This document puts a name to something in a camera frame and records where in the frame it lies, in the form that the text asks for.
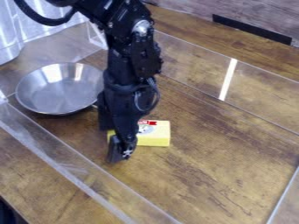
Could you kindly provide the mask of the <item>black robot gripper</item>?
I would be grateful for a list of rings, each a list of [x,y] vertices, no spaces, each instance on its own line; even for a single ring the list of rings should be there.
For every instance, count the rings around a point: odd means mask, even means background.
[[[129,160],[137,149],[139,120],[158,104],[158,89],[150,84],[106,85],[98,95],[98,121],[102,130],[114,130],[110,137],[107,161]]]

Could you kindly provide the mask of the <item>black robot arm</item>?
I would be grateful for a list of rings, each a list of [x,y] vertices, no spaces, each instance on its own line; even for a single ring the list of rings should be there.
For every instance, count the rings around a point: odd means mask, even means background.
[[[14,0],[23,13],[49,26],[66,24],[77,13],[83,14],[107,37],[107,69],[105,89],[98,95],[99,127],[114,130],[107,161],[131,158],[138,144],[138,122],[161,100],[155,76],[162,72],[162,48],[155,42],[155,21],[142,0],[46,0],[57,7],[69,7],[62,18],[47,18],[26,2]]]

